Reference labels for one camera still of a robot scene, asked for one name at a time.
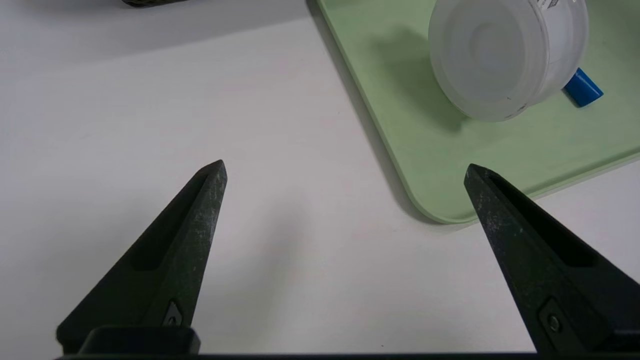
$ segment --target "blue block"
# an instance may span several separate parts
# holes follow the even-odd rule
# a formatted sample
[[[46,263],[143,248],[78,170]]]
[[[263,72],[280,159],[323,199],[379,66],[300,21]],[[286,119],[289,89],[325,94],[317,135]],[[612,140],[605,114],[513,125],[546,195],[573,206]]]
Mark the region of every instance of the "blue block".
[[[580,68],[564,87],[564,90],[579,108],[591,104],[604,95],[602,90]]]

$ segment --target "plastic container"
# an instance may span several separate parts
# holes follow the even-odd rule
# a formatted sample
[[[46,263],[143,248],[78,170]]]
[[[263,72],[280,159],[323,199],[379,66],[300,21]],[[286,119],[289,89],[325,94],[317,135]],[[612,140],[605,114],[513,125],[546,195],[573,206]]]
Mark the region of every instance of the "plastic container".
[[[559,92],[589,37],[584,0],[438,0],[429,23],[431,64],[469,117],[511,119]]]

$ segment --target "black object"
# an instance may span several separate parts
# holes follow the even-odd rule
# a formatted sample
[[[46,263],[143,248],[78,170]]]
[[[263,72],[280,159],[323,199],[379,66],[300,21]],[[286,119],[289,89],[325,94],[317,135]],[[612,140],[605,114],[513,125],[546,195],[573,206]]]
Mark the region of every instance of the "black object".
[[[222,161],[189,180],[58,327],[65,354],[103,326],[191,325],[226,185]]]
[[[640,286],[491,170],[465,187],[537,354],[196,355],[189,329],[226,185],[201,169],[58,327],[63,359],[640,358]]]
[[[465,186],[541,354],[640,352],[640,286],[500,175]]]
[[[149,6],[164,5],[170,3],[177,3],[185,0],[122,0],[125,4],[133,6],[135,8],[146,8]]]

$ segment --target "container lid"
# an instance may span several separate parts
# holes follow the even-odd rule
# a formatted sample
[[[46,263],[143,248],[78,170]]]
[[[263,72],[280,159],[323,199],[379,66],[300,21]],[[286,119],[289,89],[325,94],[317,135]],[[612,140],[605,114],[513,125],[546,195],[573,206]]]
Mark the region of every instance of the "container lid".
[[[503,121],[540,92],[547,37],[536,0],[440,0],[429,23],[431,64],[460,111]]]

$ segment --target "light green tray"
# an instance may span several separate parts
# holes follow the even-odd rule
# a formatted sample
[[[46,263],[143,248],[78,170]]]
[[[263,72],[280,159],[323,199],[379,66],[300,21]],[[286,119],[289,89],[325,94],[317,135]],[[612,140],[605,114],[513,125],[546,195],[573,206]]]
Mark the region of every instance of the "light green tray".
[[[475,219],[469,163],[536,196],[640,152],[640,0],[588,1],[581,67],[604,97],[577,109],[557,94],[501,123],[466,119],[440,91],[427,34],[435,0],[319,3],[409,197],[434,220]]]

